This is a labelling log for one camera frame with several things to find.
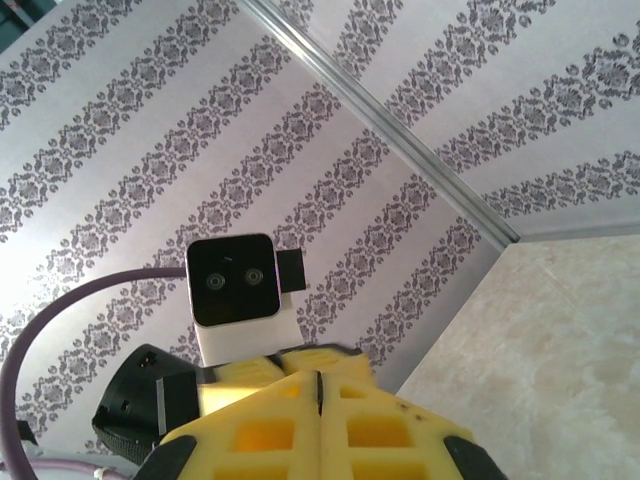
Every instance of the damask pattern wallpaper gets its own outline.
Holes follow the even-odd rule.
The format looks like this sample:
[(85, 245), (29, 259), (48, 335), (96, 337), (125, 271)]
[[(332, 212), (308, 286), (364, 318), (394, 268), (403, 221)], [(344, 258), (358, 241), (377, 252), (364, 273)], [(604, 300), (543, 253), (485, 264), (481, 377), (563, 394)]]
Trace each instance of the damask pattern wallpaper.
[[(303, 29), (317, 13), (280, 5)], [(362, 22), (391, 25), (402, 3), (388, 7), (346, 13), (338, 50), (354, 72), (387, 32)], [(500, 254), (231, 0), (66, 0), (0, 57), (0, 96), (0, 358), (79, 284), (261, 231), (304, 250), (305, 340), (360, 345), (395, 390)], [(142, 343), (200, 362), (183, 281), (63, 312), (26, 359), (19, 416), (45, 447), (105, 452), (92, 411)]]
[(640, 226), (638, 2), (315, 4), (309, 35), (520, 235)]

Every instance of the black plastic part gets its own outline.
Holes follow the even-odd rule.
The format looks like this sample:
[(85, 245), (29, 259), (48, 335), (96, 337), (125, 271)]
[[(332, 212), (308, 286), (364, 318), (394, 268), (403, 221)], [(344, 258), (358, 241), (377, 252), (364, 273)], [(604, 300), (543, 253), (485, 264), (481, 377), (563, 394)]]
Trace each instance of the black plastic part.
[(178, 480), (198, 441), (191, 435), (175, 438), (156, 448), (133, 480)]
[[(92, 426), (113, 453), (140, 465), (162, 438), (158, 422), (157, 380), (197, 367), (152, 345), (137, 348), (109, 383)], [(184, 397), (173, 395), (182, 404)], [(165, 403), (165, 408), (172, 409)]]
[(216, 373), (216, 369), (220, 366), (221, 365), (199, 368), (197, 371), (198, 385), (216, 383), (218, 381), (218, 374)]
[(276, 252), (278, 274), (280, 277), (280, 293), (298, 292), (307, 289), (304, 275), (302, 250), (278, 250)]
[(25, 420), (18, 420), (18, 432), (20, 433), (20, 440), (31, 442), (34, 445), (38, 445), (36, 437), (33, 434), (33, 430), (29, 426), (29, 422)]
[(336, 350), (340, 353), (342, 353), (343, 355), (347, 355), (350, 357), (355, 357), (357, 355), (361, 355), (362, 354), (362, 350), (360, 350), (359, 348), (349, 348), (345, 345), (341, 345), (339, 343), (323, 343), (321, 345), (316, 345), (316, 344), (305, 344), (305, 345), (298, 345), (297, 347), (291, 347), (291, 348), (285, 348), (284, 350), (280, 350), (278, 351), (278, 355), (284, 355), (285, 353), (289, 353), (289, 352), (294, 352), (294, 351), (302, 351), (302, 350), (320, 350), (323, 348), (328, 348), (331, 350)]
[(508, 480), (484, 448), (458, 436), (445, 438), (444, 444), (463, 480)]
[(318, 402), (318, 415), (322, 416), (322, 405), (324, 404), (324, 385), (322, 384), (322, 373), (316, 372), (316, 402)]
[(195, 371), (174, 373), (156, 380), (156, 395), (160, 435), (200, 418)]
[(284, 365), (282, 363), (282, 359), (278, 356), (277, 353), (274, 353), (272, 355), (267, 355), (267, 360), (269, 360), (271, 363), (273, 363), (280, 370), (284, 369)]

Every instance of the purple cable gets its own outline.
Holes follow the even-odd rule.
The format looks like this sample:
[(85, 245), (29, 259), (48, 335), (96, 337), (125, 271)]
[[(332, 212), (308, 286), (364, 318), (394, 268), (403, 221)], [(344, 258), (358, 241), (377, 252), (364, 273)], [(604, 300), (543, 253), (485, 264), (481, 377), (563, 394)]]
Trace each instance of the purple cable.
[(4, 462), (11, 478), (15, 480), (38, 480), (27, 455), (24, 453), (20, 440), (18, 422), (16, 420), (16, 387), (18, 373), (24, 357), (42, 329), (65, 308), (105, 288), (136, 280), (185, 276), (186, 270), (184, 267), (141, 268), (107, 275), (65, 293), (27, 323), (9, 349), (9, 352), (7, 352), (7, 357), (0, 371), (0, 450), (4, 455)]
[[(31, 467), (36, 470), (67, 470), (71, 472), (86, 473), (94, 477), (96, 470), (105, 469), (102, 474), (103, 480), (128, 480), (128, 477), (114, 472), (108, 467), (101, 467), (93, 463), (81, 462), (79, 460), (65, 460), (63, 458), (32, 458), (30, 460)], [(0, 472), (6, 470), (3, 462), (0, 462)]]

